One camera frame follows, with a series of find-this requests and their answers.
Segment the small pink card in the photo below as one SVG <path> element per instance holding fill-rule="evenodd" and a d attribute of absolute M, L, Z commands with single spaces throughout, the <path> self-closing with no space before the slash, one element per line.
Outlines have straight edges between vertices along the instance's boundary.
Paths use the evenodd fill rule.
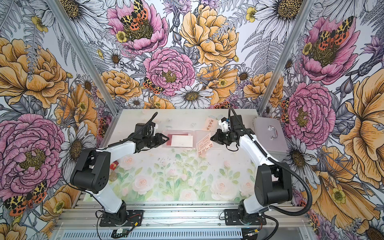
<path fill-rule="evenodd" d="M 218 120 L 213 118 L 206 118 L 203 131 L 215 131 L 218 126 Z"/>

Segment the cream card with framed text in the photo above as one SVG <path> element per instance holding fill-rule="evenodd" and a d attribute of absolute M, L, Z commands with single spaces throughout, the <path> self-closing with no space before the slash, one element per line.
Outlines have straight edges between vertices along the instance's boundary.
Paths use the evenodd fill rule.
<path fill-rule="evenodd" d="M 207 134 L 197 142 L 197 153 L 199 156 L 205 155 L 213 147 L 214 143 L 211 141 L 211 134 Z"/>

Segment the pink photo album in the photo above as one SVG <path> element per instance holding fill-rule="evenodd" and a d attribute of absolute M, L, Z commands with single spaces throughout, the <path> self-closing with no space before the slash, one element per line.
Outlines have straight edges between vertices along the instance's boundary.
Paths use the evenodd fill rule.
<path fill-rule="evenodd" d="M 169 140 L 162 145 L 164 149 L 195 149 L 202 146 L 202 142 L 213 150 L 225 150 L 226 147 L 214 142 L 208 142 L 214 135 L 212 131 L 187 131 L 187 130 L 166 130 L 162 134 Z"/>

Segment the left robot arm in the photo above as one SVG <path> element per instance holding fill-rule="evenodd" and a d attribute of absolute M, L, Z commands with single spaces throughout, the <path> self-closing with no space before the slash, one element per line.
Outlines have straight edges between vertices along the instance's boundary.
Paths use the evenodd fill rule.
<path fill-rule="evenodd" d="M 115 161 L 143 150 L 157 148 L 170 138 L 156 132 L 153 122 L 136 124 L 135 132 L 106 148 L 82 150 L 70 176 L 70 184 L 91 195 L 102 207 L 101 227 L 129 223 L 126 203 L 109 186 L 110 166 Z"/>

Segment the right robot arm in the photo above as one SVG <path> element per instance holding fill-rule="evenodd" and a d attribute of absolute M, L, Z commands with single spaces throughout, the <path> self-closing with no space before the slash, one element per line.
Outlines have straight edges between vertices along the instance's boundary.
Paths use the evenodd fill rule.
<path fill-rule="evenodd" d="M 240 221 L 250 224 L 269 210 L 295 216 L 294 212 L 276 206 L 291 200 L 293 196 L 288 166 L 279 163 L 266 151 L 254 132 L 245 128 L 241 117 L 222 118 L 218 124 L 219 128 L 211 141 L 226 147 L 236 143 L 237 149 L 247 153 L 257 167 L 254 193 L 242 200 L 238 207 Z"/>

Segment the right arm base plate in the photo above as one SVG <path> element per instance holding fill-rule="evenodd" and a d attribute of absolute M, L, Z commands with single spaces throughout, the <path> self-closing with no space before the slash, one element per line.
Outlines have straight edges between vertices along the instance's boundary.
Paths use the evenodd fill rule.
<path fill-rule="evenodd" d="M 267 224 L 266 218 L 259 214 L 248 214 L 235 209 L 224 210 L 224 221 L 227 226 L 264 226 Z"/>

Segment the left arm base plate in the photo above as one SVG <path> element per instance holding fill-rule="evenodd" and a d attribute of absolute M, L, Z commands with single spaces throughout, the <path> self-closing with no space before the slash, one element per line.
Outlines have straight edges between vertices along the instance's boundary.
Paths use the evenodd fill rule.
<path fill-rule="evenodd" d="M 111 214 L 103 213 L 99 226 L 100 227 L 139 227 L 142 224 L 143 210 L 125 210 L 123 212 Z"/>

